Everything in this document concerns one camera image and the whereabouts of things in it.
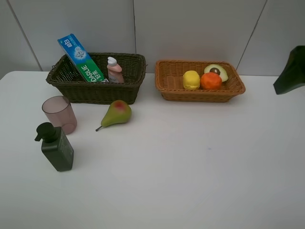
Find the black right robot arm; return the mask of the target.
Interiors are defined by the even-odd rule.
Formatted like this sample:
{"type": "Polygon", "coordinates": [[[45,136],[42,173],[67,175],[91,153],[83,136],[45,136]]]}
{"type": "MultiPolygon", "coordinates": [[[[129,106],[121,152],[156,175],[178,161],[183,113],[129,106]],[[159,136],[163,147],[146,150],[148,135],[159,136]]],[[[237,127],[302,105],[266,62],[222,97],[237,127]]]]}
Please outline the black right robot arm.
{"type": "Polygon", "coordinates": [[[290,51],[287,64],[273,84],[277,95],[285,94],[305,85],[305,47],[296,46],[290,51]]]}

